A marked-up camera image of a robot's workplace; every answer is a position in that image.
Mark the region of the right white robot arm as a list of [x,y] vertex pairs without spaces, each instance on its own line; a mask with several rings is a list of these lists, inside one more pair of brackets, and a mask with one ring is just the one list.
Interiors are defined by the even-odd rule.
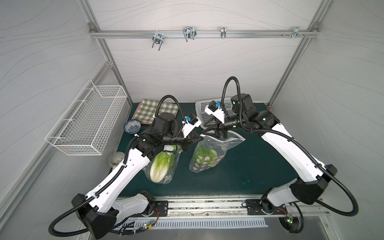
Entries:
[[288,203],[317,203],[337,169],[333,165],[324,165],[301,150],[276,116],[268,110],[257,111],[250,95],[233,96],[231,103],[234,112],[232,116],[225,113],[221,102],[210,101],[205,104],[205,114],[215,121],[205,132],[211,132],[215,137],[226,137],[234,129],[258,134],[279,152],[298,175],[287,184],[267,190],[259,203],[264,213],[270,215],[275,209]]

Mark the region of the chinese cabbage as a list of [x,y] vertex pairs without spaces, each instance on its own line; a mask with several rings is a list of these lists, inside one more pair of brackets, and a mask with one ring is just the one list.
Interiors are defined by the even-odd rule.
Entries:
[[215,150],[205,147],[197,147],[192,160],[193,169],[202,171],[215,167],[219,163],[219,156]]
[[152,162],[150,179],[157,184],[166,184],[172,179],[171,167],[174,165],[175,154],[161,152]]
[[182,147],[178,145],[172,145],[170,146],[171,153],[179,153],[182,151]]

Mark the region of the striped ceramic mug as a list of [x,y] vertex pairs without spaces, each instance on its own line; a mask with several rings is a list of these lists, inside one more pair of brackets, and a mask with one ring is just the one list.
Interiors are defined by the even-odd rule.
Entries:
[[109,164],[112,169],[115,169],[125,158],[125,153],[115,152],[109,158]]

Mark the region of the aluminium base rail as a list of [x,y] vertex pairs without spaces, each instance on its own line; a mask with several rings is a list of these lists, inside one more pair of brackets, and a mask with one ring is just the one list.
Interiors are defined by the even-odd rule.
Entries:
[[[274,210],[272,214],[265,214],[259,206],[261,195],[216,195],[216,196],[162,196],[155,197],[159,202],[159,212],[168,218],[247,218],[260,217],[284,217],[286,213],[299,217],[299,211],[303,216],[328,216],[330,211],[318,204],[306,205],[298,203],[298,209],[293,204],[284,204]],[[118,210],[118,220],[132,214],[141,214],[149,203],[146,198],[138,194],[131,198],[99,197],[91,202],[97,206],[99,212],[107,212],[110,208]]]

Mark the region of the metal hook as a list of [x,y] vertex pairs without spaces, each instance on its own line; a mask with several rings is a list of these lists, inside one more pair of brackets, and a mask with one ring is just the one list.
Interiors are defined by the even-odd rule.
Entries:
[[221,27],[221,39],[225,39],[227,35],[226,27]]
[[155,45],[158,45],[158,51],[160,51],[162,44],[164,42],[163,35],[161,35],[159,33],[155,33],[155,34],[153,34],[152,40],[153,40],[152,48],[154,48]]
[[309,37],[308,34],[301,33],[299,27],[296,27],[295,29],[293,29],[293,31],[290,34],[288,34],[288,35],[282,34],[282,36],[284,38],[290,38],[290,39],[295,39],[295,38],[302,38],[303,39],[303,38],[308,38]]
[[197,32],[195,27],[186,27],[183,29],[183,35],[186,40],[186,42],[189,41],[189,39],[194,40]]

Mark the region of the green checkered cloth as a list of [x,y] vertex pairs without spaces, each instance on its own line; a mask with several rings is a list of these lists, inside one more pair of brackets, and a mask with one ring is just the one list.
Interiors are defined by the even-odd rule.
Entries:
[[[138,120],[141,124],[150,125],[154,120],[154,115],[156,113],[156,109],[159,105],[159,101],[142,99],[140,104],[138,105],[132,119]],[[171,113],[174,116],[179,112],[179,107],[175,103],[167,103],[163,102],[159,114],[161,113]]]

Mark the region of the pink dotted zipper bag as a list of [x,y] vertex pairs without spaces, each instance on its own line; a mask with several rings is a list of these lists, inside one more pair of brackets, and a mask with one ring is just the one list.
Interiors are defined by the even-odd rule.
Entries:
[[217,137],[213,130],[201,134],[189,164],[194,173],[214,168],[226,156],[227,151],[243,143],[246,139],[234,131],[228,131],[227,137]]

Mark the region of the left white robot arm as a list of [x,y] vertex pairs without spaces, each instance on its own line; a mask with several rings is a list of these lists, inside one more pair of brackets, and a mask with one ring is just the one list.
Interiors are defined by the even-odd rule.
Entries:
[[201,123],[197,116],[191,114],[183,119],[181,128],[178,128],[173,114],[156,115],[153,123],[131,140],[124,160],[94,189],[73,198],[73,209],[69,214],[75,213],[85,229],[70,235],[90,232],[95,239],[101,239],[130,216],[151,215],[155,198],[148,192],[142,191],[123,202],[117,201],[118,196],[135,175],[160,154],[170,156],[178,150],[186,151],[201,141],[203,138],[194,133]]

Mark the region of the blue white porcelain bowl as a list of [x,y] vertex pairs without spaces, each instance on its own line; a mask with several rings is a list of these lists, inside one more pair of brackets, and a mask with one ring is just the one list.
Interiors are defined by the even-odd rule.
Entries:
[[140,131],[141,126],[142,124],[139,120],[132,119],[125,123],[124,131],[127,132],[128,134],[136,134]]

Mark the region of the clear blue zipper bag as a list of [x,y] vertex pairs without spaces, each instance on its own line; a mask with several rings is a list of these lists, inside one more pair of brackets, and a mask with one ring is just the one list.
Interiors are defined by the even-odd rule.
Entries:
[[164,151],[157,154],[143,168],[147,179],[156,184],[169,184],[174,177],[182,152],[181,146],[165,146]]

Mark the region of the aluminium top rail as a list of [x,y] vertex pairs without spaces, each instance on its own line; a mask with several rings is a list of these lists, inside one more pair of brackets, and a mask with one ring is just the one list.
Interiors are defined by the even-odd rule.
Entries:
[[[225,39],[261,39],[261,38],[284,38],[282,34],[290,34],[289,30],[230,30],[227,29]],[[195,39],[221,39],[221,28],[216,30],[196,29]],[[300,29],[301,33],[308,34],[308,38],[317,38],[321,32],[316,28],[309,30]],[[152,39],[153,34],[159,33],[164,39],[185,39],[183,30],[155,30],[155,31],[90,31],[93,39]]]

